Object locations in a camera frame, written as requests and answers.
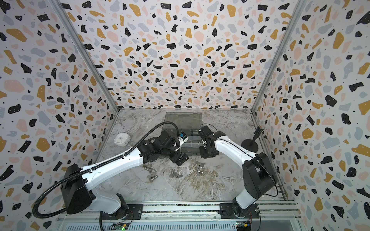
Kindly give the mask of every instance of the wall panel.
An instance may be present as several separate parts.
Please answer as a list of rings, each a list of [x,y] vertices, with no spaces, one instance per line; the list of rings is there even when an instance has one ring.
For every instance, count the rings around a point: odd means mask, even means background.
[[[62,3],[120,108],[249,108],[296,2]]]
[[[256,116],[307,230],[370,230],[368,1],[307,1]]]
[[[0,7],[0,230],[51,230],[56,217],[34,218],[32,204],[68,166],[96,158],[113,107],[49,2]],[[63,205],[58,188],[39,211]]]

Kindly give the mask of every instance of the metal frame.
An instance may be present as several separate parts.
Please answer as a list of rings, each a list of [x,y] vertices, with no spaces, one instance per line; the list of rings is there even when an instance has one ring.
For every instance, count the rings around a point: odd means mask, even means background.
[[[148,201],[148,202],[128,202],[127,204],[143,204],[142,215],[140,220],[133,220],[134,225],[153,225],[170,222],[171,224],[189,224],[196,222],[230,222],[245,221],[246,219],[221,219],[217,213],[220,209],[220,203],[231,203],[231,201]],[[294,230],[305,230],[302,224],[302,218],[298,212],[294,201],[257,201],[260,209],[261,221],[291,221]],[[80,226],[78,230],[87,230],[87,226],[98,226],[99,212],[98,211],[84,211],[78,214],[68,215],[61,214],[56,220],[56,230],[66,230],[69,226]],[[119,220],[112,220],[110,222],[104,221],[104,225],[111,225],[114,222],[121,222]]]
[[[260,90],[257,93],[257,97],[256,97],[256,99],[253,103],[253,106],[252,106],[252,112],[255,112],[257,107],[258,107],[258,102],[262,98],[263,92],[267,88],[267,85],[268,85],[268,83],[270,82],[270,80],[272,78],[272,74],[275,72],[276,66],[278,65],[279,60],[280,60],[281,56],[284,53],[284,49],[285,49],[286,45],[288,44],[289,38],[290,38],[292,32],[294,31],[294,28],[296,27],[297,21],[298,21],[301,13],[303,11],[304,6],[306,5],[306,2],[307,2],[307,0],[298,0],[298,3],[296,4],[296,7],[295,7],[295,9],[293,11],[293,14],[292,14],[292,18],[290,19],[290,22],[289,22],[289,24],[286,28],[286,32],[283,36],[283,39],[281,40],[281,42],[280,42],[280,44],[277,48],[275,56],[272,59],[271,66],[270,66],[269,70],[267,71],[266,77],[262,82]]]
[[[76,46],[77,50],[79,51],[80,55],[82,56],[82,59],[85,61],[87,67],[91,70],[93,75],[95,76],[95,80],[98,82],[98,85],[107,98],[108,102],[111,105],[111,108],[114,110],[115,114],[118,113],[118,106],[115,104],[115,101],[112,97],[112,95],[109,93],[107,86],[105,85],[104,81],[100,77],[100,73],[95,67],[92,59],[90,58],[89,54],[87,53],[85,46],[81,42],[80,38],[78,37],[78,34],[72,25],[71,21],[69,20],[66,12],[64,11],[61,3],[59,0],[49,0],[49,3],[51,7],[54,9],[55,13],[59,17],[63,27],[66,29],[68,35],[71,37],[71,40],[73,41],[74,45]]]
[[[104,150],[104,147],[105,147],[106,143],[108,142],[108,139],[109,139],[109,137],[110,137],[110,135],[112,133],[112,130],[113,130],[114,126],[115,126],[115,123],[116,123],[116,121],[118,119],[118,116],[119,116],[119,112],[117,112],[115,114],[115,116],[113,117],[112,125],[111,125],[110,128],[108,128],[108,131],[107,131],[107,134],[105,136],[105,139],[103,140],[103,143],[100,146],[100,150],[98,151],[98,154],[97,154],[95,160],[93,160],[93,163],[96,163],[99,160],[99,158],[100,158],[100,156],[101,156],[101,154],[102,154],[102,152]]]

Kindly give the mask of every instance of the marble floor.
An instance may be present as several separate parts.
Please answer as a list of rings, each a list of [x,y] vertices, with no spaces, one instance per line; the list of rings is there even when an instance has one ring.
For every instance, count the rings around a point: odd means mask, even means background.
[[[132,147],[151,128],[163,122],[166,112],[170,111],[174,110],[121,110],[98,162]],[[251,115],[247,111],[191,110],[191,112],[202,112],[203,123],[214,125],[238,144],[244,139],[253,137],[255,129]],[[116,135],[121,132],[131,136],[129,144],[125,147],[117,146],[113,142]],[[149,137],[158,136],[160,133],[161,128],[158,128]],[[262,152],[259,140],[257,143],[259,152]],[[197,176],[195,168],[197,161],[205,163],[204,176]],[[108,193],[120,193],[126,201],[231,201],[244,187],[242,170],[223,153],[208,159],[190,156],[181,167],[168,158],[158,159],[152,166],[158,175],[152,183],[147,178],[150,173],[139,166],[106,180],[99,188]],[[169,177],[172,169],[183,176]],[[276,194],[275,188],[268,193]],[[282,199],[264,195],[259,200]]]

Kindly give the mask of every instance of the metal screw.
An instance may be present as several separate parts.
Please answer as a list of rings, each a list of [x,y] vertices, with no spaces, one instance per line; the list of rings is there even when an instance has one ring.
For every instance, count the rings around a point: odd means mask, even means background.
[[[153,180],[155,180],[157,177],[158,177],[158,175],[155,175],[154,177],[150,177],[150,178],[149,178],[149,181],[150,181],[150,182],[153,182]]]
[[[174,177],[174,173],[175,173],[175,169],[172,169],[171,174],[169,175],[169,177],[171,177],[171,178]]]
[[[148,168],[148,167],[145,167],[145,166],[141,166],[141,167],[142,167],[142,168],[144,168],[146,171],[148,171],[148,172],[150,172],[150,173],[151,173],[151,172],[152,172],[152,170],[153,170],[152,168]]]

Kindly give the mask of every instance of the black cable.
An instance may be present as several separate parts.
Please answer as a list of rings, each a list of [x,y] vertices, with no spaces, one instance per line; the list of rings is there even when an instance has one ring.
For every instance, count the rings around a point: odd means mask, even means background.
[[[258,207],[258,204],[256,203],[257,205],[257,208],[258,208],[258,214],[259,214],[259,227],[258,227],[258,230],[261,228],[261,211],[259,210],[259,207]]]
[[[242,149],[240,149],[238,146],[236,146],[235,144],[233,144],[233,143],[231,143],[231,142],[229,142],[229,141],[226,141],[226,140],[223,140],[223,139],[218,139],[218,140],[222,140],[222,141],[225,141],[225,142],[228,142],[229,144],[232,144],[233,146],[235,146],[237,149],[239,149],[240,151],[242,151],[244,154],[246,154],[246,155],[248,155],[249,157],[251,157],[251,158],[253,158],[252,156],[250,156],[248,153],[245,153]],[[269,177],[270,177],[270,179],[272,180],[272,182],[274,183],[274,185],[275,185],[275,188],[276,188],[276,195],[275,196],[273,196],[273,195],[270,195],[270,194],[267,194],[267,193],[265,193],[264,195],[268,195],[268,196],[271,196],[271,197],[277,197],[278,196],[278,188],[277,188],[277,186],[276,186],[276,183],[275,183],[275,181],[274,181],[274,179],[272,178],[272,176],[269,174],[269,172],[265,169],[265,167],[263,167],[262,165],[261,165],[261,167],[267,172],[267,174],[269,175]]]
[[[270,196],[270,197],[277,197],[278,196],[278,188],[277,188],[277,186],[275,185],[275,188],[276,188],[276,195],[275,196],[273,196],[273,195],[270,195],[270,194],[267,194],[267,193],[265,193],[265,195],[268,195],[268,196]]]
[[[43,199],[51,192],[51,191],[53,191],[56,187],[58,187],[59,185],[61,185],[61,184],[63,184],[64,182],[67,182],[67,181],[69,181],[69,180],[71,180],[71,179],[74,179],[74,178],[76,178],[76,177],[78,177],[78,176],[81,176],[81,175],[83,175],[83,174],[86,174],[86,173],[89,173],[89,172],[91,172],[92,170],[96,170],[96,169],[98,169],[98,168],[100,168],[100,167],[102,167],[102,166],[104,166],[104,165],[107,165],[107,164],[109,164],[109,163],[112,163],[112,162],[114,162],[114,161],[116,161],[116,160],[119,160],[119,159],[122,159],[122,158],[124,158],[125,156],[127,156],[128,154],[130,154],[135,148],[137,148],[144,140],[145,140],[145,138],[147,137],[147,136],[149,136],[154,130],[156,130],[157,128],[159,128],[160,126],[162,126],[162,125],[164,125],[164,124],[172,124],[174,127],[175,127],[175,129],[176,129],[176,132],[177,132],[177,138],[179,138],[180,137],[180,133],[179,133],[179,129],[178,129],[178,127],[176,126],[176,124],[174,124],[174,123],[172,123],[172,122],[170,122],[170,121],[165,121],[165,122],[162,122],[162,123],[159,123],[159,124],[157,124],[156,126],[154,126],[154,128],[152,128],[150,131],[148,131],[140,140],[139,140],[139,142],[137,142],[132,148],[130,148],[127,152],[125,152],[124,154],[122,154],[122,155],[119,155],[119,156],[117,156],[117,157],[115,157],[115,158],[113,158],[113,159],[110,159],[110,160],[107,160],[107,161],[105,161],[105,162],[103,162],[103,163],[101,163],[101,164],[98,164],[98,165],[95,165],[94,167],[92,167],[92,168],[90,168],[90,169],[86,169],[86,170],[84,170],[84,171],[80,171],[80,172],[78,172],[78,173],[76,173],[76,174],[73,174],[73,175],[70,175],[69,177],[67,177],[67,178],[64,178],[64,179],[62,179],[62,180],[60,180],[60,181],[58,181],[57,183],[55,183],[55,184],[53,184],[52,186],[50,186],[45,192],[43,192],[38,198],[37,198],[37,200],[35,201],[35,204],[34,204],[34,206],[33,206],[33,208],[32,208],[32,214],[33,214],[33,216],[34,217],[36,217],[36,218],[41,218],[41,219],[43,219],[43,218],[49,218],[49,217],[53,217],[53,216],[56,216],[56,215],[58,215],[58,214],[60,214],[60,213],[62,213],[62,212],[65,212],[66,210],[67,210],[67,208],[63,208],[63,209],[61,209],[61,210],[58,210],[58,211],[56,211],[56,212],[53,212],[53,213],[48,213],[48,214],[41,214],[41,213],[39,213],[39,211],[38,211],[38,207],[40,206],[40,204],[41,204],[41,202],[43,201]]]
[[[213,126],[212,124],[209,124],[209,123],[202,123],[202,124],[199,126],[199,130],[201,129],[201,126],[202,126],[203,124],[211,125],[214,129],[216,129],[216,131],[218,131],[218,129],[217,129],[215,126]]]
[[[103,211],[100,211],[100,215],[99,215],[99,227],[100,227],[100,230],[101,231],[104,231],[103,223],[101,222],[102,216],[103,216]]]
[[[131,223],[132,223],[133,220],[134,220],[134,212],[132,212],[132,219],[131,219],[131,222],[128,223],[128,225],[131,225]]]

